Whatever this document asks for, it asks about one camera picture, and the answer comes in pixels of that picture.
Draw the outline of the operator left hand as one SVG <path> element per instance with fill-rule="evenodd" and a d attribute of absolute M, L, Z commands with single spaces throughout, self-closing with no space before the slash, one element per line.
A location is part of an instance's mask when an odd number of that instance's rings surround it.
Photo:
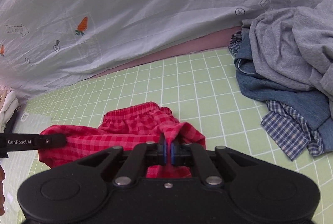
<path fill-rule="evenodd" d="M 3 168 L 0 166 L 0 216 L 3 216 L 5 213 L 4 203 L 5 196 L 3 194 L 3 181 L 5 180 L 5 172 Z"/>

